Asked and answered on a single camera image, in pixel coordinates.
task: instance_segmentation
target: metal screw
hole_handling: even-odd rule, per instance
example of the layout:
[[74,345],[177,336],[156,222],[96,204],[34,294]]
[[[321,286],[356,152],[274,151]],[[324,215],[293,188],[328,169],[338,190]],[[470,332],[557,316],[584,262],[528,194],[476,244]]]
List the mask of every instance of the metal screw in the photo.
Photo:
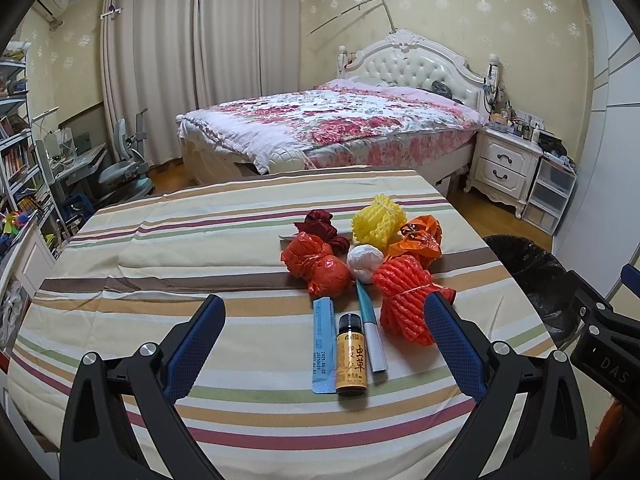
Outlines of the metal screw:
[[82,358],[82,362],[86,365],[92,365],[95,363],[95,360],[98,358],[98,356],[96,354],[94,354],[93,352],[89,352],[87,355],[85,355]]
[[566,362],[566,354],[564,352],[556,350],[554,352],[554,359],[556,361],[558,361],[559,363],[565,363]]
[[153,343],[145,343],[140,347],[140,353],[145,357],[149,357],[156,353],[157,348],[158,347]]
[[494,352],[500,355],[507,355],[509,353],[509,345],[507,343],[503,343],[502,341],[498,341],[494,343]]

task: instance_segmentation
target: tablecloth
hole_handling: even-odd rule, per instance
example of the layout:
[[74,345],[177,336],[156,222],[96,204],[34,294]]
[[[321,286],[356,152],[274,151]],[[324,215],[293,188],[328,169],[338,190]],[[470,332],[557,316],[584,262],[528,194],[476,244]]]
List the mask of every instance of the tablecloth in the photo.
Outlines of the tablecloth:
[[[280,262],[279,235],[313,208],[349,230],[379,193],[409,218],[434,215],[444,256],[437,282],[491,340],[546,356],[540,318],[482,239],[411,170],[333,168],[187,189],[98,211],[75,236],[34,298],[18,334],[9,391],[59,444],[67,396],[87,351],[129,356],[188,320],[210,293],[225,328],[190,395],[176,408],[229,479],[424,478],[463,425],[473,400],[457,389],[436,346],[383,335],[388,376],[364,398],[310,390],[312,303]],[[370,289],[374,306],[381,298]],[[355,293],[335,302],[357,312]],[[129,418],[150,465],[166,469],[132,398]],[[498,443],[506,451],[520,408]]]

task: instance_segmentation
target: drawer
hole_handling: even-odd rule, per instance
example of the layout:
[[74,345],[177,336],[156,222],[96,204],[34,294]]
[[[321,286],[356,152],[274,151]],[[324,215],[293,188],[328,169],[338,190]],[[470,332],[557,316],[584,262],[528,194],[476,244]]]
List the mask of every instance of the drawer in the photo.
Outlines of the drawer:
[[485,158],[478,159],[475,178],[514,198],[520,198],[522,188],[524,188],[524,183],[527,180],[519,173],[507,170]]
[[490,136],[484,136],[480,156],[521,175],[529,173],[534,158],[532,153],[517,151],[514,147],[500,142],[500,139]]

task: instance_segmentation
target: black bottle cap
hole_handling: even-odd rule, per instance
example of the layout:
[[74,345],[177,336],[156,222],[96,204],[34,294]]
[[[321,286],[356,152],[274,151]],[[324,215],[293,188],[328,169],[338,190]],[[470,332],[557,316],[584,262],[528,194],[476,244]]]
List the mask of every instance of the black bottle cap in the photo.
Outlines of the black bottle cap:
[[340,318],[338,324],[340,332],[346,332],[347,330],[353,330],[354,332],[362,332],[362,321],[358,314],[345,314]]

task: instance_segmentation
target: white crumpled tissue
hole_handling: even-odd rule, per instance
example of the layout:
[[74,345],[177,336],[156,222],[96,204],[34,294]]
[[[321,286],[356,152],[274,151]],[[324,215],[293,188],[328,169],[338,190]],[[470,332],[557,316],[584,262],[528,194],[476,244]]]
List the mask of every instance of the white crumpled tissue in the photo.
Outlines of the white crumpled tissue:
[[385,255],[372,245],[352,247],[347,254],[351,275],[362,283],[373,283],[373,273],[385,261]]

